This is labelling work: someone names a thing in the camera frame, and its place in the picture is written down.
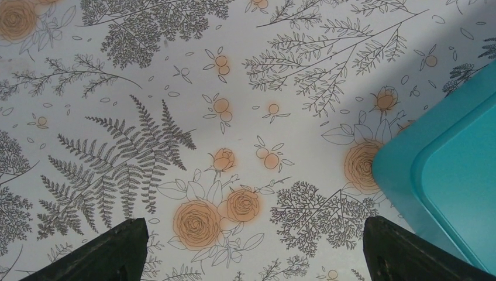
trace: container lid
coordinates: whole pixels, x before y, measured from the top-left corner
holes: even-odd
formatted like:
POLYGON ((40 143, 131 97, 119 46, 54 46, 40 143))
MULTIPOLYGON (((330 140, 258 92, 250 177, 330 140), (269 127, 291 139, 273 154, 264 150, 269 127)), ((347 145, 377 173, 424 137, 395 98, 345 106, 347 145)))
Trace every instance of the container lid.
POLYGON ((496 93, 422 153, 421 201, 464 256, 494 274, 496 93))

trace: feathery foliage illustration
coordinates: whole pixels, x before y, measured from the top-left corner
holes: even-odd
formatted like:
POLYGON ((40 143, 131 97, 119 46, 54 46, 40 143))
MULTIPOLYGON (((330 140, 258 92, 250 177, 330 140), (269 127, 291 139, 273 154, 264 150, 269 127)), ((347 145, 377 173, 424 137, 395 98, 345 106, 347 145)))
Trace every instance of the feathery foliage illustration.
POLYGON ((125 119, 86 117, 105 128, 115 144, 58 136, 60 144, 82 163, 49 156, 50 163, 66 178, 66 183, 59 184, 42 176, 43 184, 55 201, 39 200, 46 213, 37 215, 41 221, 38 239, 56 231, 67 235, 69 229, 82 235, 80 214, 97 233, 97 215, 107 228, 112 228, 117 201, 122 204, 125 218, 132 218, 139 195, 145 209, 154 214, 156 187, 166 167, 172 164, 185 170, 179 145, 196 149, 190 132, 183 133, 174 123, 163 100, 163 123, 159 125, 135 96, 131 98, 138 109, 141 130, 126 125, 125 119))

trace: fern leaf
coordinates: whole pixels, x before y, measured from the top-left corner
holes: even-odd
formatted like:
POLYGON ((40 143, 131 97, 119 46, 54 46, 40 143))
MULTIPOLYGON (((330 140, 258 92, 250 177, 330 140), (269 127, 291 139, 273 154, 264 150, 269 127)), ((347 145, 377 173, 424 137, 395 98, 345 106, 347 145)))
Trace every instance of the fern leaf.
POLYGON ((48 158, 50 163, 69 180, 74 189, 81 191, 91 185, 91 180, 95 175, 91 170, 84 170, 82 165, 78 169, 77 164, 58 160, 50 155, 48 158))
POLYGON ((102 176, 93 188, 93 194, 98 198, 97 208, 100 210, 99 213, 101 214, 105 226, 109 229, 112 228, 112 205, 115 204, 113 202, 115 196, 112 195, 112 193, 117 192, 117 189, 114 187, 115 183, 112 181, 112 178, 102 176))
POLYGON ((42 176, 42 182, 60 205, 68 205, 74 199, 76 191, 74 190, 69 195, 70 187, 66 187, 65 183, 60 186, 58 183, 50 181, 46 176, 42 176))
POLYGON ((101 145, 98 149, 98 153, 95 155, 94 150, 97 143, 96 140, 93 140, 93 142, 91 142, 89 151, 87 151, 88 139, 85 139, 82 142, 80 139, 74 141, 73 139, 69 140, 69 138, 65 138, 63 135, 59 134, 58 141, 62 145, 64 145, 66 149, 68 149, 71 153, 74 152, 76 156, 80 155, 79 159, 84 160, 84 163, 89 163, 89 167, 94 169, 98 174, 106 173, 114 168, 113 164, 119 158, 119 154, 111 157, 115 146, 107 150, 105 156, 103 156, 107 143, 101 145))
POLYGON ((92 203, 95 198, 92 196, 92 191, 88 190, 83 194, 80 194, 75 200, 74 204, 78 210, 80 210, 86 219, 86 222, 90 225, 91 229, 98 233, 97 226, 95 225, 95 204, 92 203))
POLYGON ((116 145, 117 149, 121 153, 122 158, 133 158, 138 155, 145 147, 144 137, 140 136, 141 132, 133 131, 136 129, 135 126, 130 126, 126 129, 126 120, 123 119, 119 125, 119 120, 112 118, 99 118, 99 117, 86 117, 86 119, 94 121, 98 125, 107 129, 107 132, 113 137, 113 139, 118 139, 116 145))
POLYGON ((159 126, 155 125, 155 121, 153 121, 148 109, 146 109, 146 107, 134 95, 130 96, 135 102, 138 113, 140 114, 140 126, 142 127, 141 132, 142 136, 145 138, 144 142, 146 143, 146 147, 152 148, 153 146, 159 144, 159 126))
POLYGON ((126 219, 133 217, 134 201, 140 179, 143 178, 143 169, 136 165, 130 165, 127 162, 121 163, 112 173, 112 178, 117 181, 117 187, 122 195, 122 208, 126 219))

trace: floral wallpaper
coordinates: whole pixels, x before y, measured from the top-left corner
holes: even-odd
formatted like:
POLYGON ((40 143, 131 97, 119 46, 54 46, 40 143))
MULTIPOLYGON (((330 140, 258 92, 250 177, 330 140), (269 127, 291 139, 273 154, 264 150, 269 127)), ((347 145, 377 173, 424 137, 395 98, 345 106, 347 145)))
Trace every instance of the floral wallpaper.
POLYGON ((376 153, 492 0, 0 0, 0 280, 145 217, 143 281, 370 280, 376 153))

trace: orange rose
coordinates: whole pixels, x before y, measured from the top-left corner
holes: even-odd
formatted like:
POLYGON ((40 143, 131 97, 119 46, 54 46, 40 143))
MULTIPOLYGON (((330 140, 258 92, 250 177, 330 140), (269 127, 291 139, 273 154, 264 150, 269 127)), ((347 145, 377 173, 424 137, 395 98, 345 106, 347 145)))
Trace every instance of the orange rose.
POLYGON ((37 19, 32 3, 25 0, 3 0, 0 3, 0 36, 11 43, 17 43, 35 29, 37 19))
POLYGON ((232 221, 251 221, 259 211, 259 196, 244 189, 231 193, 217 208, 222 217, 232 221))
POLYGON ((376 109, 380 111, 391 110, 398 103, 398 93, 394 87, 385 86, 376 96, 376 109))
POLYGON ((190 250, 211 246, 221 233, 221 217, 214 205, 206 201, 181 204, 174 216, 174 232, 190 250))
POLYGON ((372 175, 372 162, 379 149, 380 142, 368 140, 350 149, 345 160, 345 176, 363 194, 374 194, 379 187, 372 175))
POLYGON ((230 149, 221 148, 213 157, 213 167, 215 170, 225 172, 234 165, 234 154, 230 149))

